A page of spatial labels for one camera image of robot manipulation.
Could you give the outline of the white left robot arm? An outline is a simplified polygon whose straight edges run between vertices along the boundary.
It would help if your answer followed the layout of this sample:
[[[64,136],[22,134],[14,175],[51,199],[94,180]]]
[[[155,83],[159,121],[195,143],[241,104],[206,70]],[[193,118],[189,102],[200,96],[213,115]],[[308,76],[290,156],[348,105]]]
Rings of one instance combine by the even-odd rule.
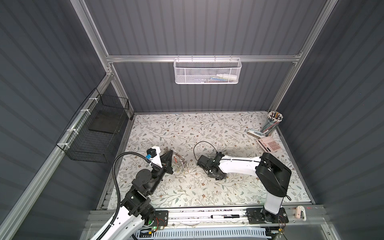
[[[124,198],[121,198],[116,166],[118,160],[127,155],[145,160],[152,167],[152,170],[140,170],[132,181],[130,190]],[[146,156],[136,152],[124,152],[115,158],[112,170],[118,206],[114,215],[92,237],[93,240],[136,240],[136,232],[139,229],[151,227],[155,220],[156,211],[151,205],[149,196],[155,192],[165,174],[172,175],[174,173],[173,158],[173,150],[161,154],[161,150],[157,146],[148,149]]]

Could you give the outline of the large metal keyring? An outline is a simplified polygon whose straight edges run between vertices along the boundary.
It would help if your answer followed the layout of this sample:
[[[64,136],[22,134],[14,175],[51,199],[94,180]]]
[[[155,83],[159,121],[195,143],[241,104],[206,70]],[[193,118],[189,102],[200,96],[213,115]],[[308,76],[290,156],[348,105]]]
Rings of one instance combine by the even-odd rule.
[[[189,172],[189,164],[188,161],[179,154],[176,150],[170,149],[168,147],[164,148],[165,152],[168,152],[169,150],[173,151],[173,156],[172,156],[172,166],[174,169],[174,172],[176,173],[188,173]]]

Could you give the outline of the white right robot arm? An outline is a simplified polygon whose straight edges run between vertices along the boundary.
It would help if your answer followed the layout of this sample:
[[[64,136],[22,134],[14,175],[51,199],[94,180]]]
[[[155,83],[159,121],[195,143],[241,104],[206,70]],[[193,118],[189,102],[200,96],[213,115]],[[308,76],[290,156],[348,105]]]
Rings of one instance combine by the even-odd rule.
[[[200,156],[197,166],[217,181],[224,180],[229,173],[249,175],[261,181],[267,191],[266,200],[262,208],[246,211],[250,224],[289,222],[282,203],[288,196],[292,171],[274,155],[263,153],[260,157],[240,158],[217,152],[214,158]]]

